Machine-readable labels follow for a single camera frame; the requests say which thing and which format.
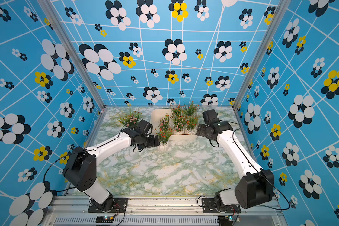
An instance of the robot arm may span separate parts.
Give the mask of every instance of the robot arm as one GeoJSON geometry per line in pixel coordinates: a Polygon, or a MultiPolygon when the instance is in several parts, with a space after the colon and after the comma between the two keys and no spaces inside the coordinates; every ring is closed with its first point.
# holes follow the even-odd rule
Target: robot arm
{"type": "Polygon", "coordinates": [[[220,211],[228,210],[236,197],[238,203],[247,209],[272,200],[274,176],[264,170],[248,154],[237,139],[233,128],[227,121],[220,121],[215,110],[202,113],[204,124],[199,124],[197,136],[217,141],[229,155],[240,178],[235,190],[225,189],[216,192],[215,203],[220,211]]]}
{"type": "Polygon", "coordinates": [[[146,147],[159,146],[158,136],[149,135],[152,125],[145,120],[134,128],[125,128],[115,137],[86,149],[77,147],[63,170],[63,176],[79,191],[90,196],[96,206],[109,211],[113,206],[113,195],[96,178],[96,167],[106,158],[123,148],[134,146],[142,151],[146,147]]]}

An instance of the black cable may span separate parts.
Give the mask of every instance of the black cable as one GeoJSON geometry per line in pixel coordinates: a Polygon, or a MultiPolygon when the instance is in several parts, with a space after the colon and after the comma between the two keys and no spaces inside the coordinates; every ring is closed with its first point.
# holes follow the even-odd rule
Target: black cable
{"type": "Polygon", "coordinates": [[[268,181],[268,179],[266,179],[252,164],[251,162],[249,161],[249,159],[246,157],[246,155],[242,152],[241,148],[237,145],[236,141],[235,141],[235,138],[234,138],[234,134],[235,134],[235,131],[236,130],[239,130],[240,128],[238,129],[235,129],[232,133],[232,139],[235,143],[235,145],[239,148],[239,150],[241,151],[241,153],[244,155],[244,157],[246,158],[246,160],[248,161],[248,163],[268,182],[270,183],[276,190],[278,190],[280,192],[280,194],[286,199],[287,203],[289,204],[289,207],[287,207],[286,209],[276,209],[276,208],[273,208],[273,207],[270,207],[270,206],[265,206],[265,205],[260,205],[260,206],[265,206],[265,207],[268,207],[270,209],[275,209],[275,210],[288,210],[290,208],[290,203],[289,203],[289,200],[285,197],[285,195],[278,189],[275,187],[275,185],[273,183],[271,183],[270,181],[268,181]]]}

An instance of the green marble surface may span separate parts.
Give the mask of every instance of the green marble surface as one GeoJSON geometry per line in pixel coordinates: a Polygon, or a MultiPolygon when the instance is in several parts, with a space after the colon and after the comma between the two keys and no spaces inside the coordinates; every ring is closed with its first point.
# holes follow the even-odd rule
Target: green marble surface
{"type": "MultiPolygon", "coordinates": [[[[141,118],[150,121],[151,112],[158,108],[168,107],[139,107],[141,118]]],[[[199,115],[212,108],[219,119],[237,122],[230,107],[200,106],[199,115]]],[[[95,144],[118,134],[122,126],[116,118],[128,111],[127,107],[108,107],[95,144]]],[[[236,124],[231,125],[234,129],[239,128],[236,124]]],[[[248,150],[241,130],[237,130],[236,135],[248,150]]],[[[140,153],[134,153],[133,147],[122,149],[100,163],[97,179],[115,196],[213,196],[219,190],[235,188],[239,182],[237,171],[224,149],[212,147],[206,138],[170,140],[168,145],[167,151],[157,147],[140,153]]],[[[75,189],[73,195],[83,193],[75,189]]]]}

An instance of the mounting plate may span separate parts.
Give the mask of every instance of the mounting plate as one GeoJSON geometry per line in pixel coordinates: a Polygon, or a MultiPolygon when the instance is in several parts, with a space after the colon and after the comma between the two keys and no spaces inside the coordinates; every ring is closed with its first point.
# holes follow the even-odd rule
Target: mounting plate
{"type": "Polygon", "coordinates": [[[229,210],[226,212],[219,212],[216,210],[216,204],[214,198],[203,198],[202,199],[202,211],[203,213],[233,213],[233,209],[235,209],[236,213],[241,213],[241,208],[237,205],[229,205],[229,210]]]}
{"type": "MultiPolygon", "coordinates": [[[[128,198],[113,198],[113,205],[118,204],[119,205],[119,212],[124,213],[126,212],[127,209],[127,204],[128,204],[128,198]]],[[[116,213],[117,209],[111,209],[108,213],[116,213]]],[[[95,205],[91,202],[88,208],[88,213],[103,213],[101,210],[99,210],[95,205]]]]}

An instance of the blue wallpaper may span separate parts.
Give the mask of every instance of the blue wallpaper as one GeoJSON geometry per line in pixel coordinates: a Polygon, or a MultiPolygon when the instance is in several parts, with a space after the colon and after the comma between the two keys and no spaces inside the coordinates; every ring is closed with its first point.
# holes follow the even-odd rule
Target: blue wallpaper
{"type": "Polygon", "coordinates": [[[54,0],[107,105],[229,106],[279,0],[54,0]]]}
{"type": "Polygon", "coordinates": [[[71,61],[35,0],[0,1],[0,225],[40,223],[101,111],[71,61]]]}
{"type": "Polygon", "coordinates": [[[287,223],[339,225],[339,0],[291,1],[237,110],[287,223]]]}

